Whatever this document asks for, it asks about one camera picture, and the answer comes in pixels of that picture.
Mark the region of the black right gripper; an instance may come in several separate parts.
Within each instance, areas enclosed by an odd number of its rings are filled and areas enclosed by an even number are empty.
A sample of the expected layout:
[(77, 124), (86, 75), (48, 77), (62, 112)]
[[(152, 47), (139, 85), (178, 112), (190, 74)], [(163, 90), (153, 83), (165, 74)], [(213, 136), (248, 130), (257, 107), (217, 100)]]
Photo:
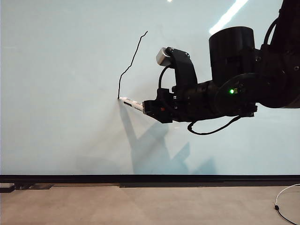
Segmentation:
[(158, 86), (157, 99), (143, 101), (143, 113), (150, 114), (160, 123), (174, 121), (198, 121), (198, 117), (190, 110), (186, 102), (177, 101), (169, 89)]

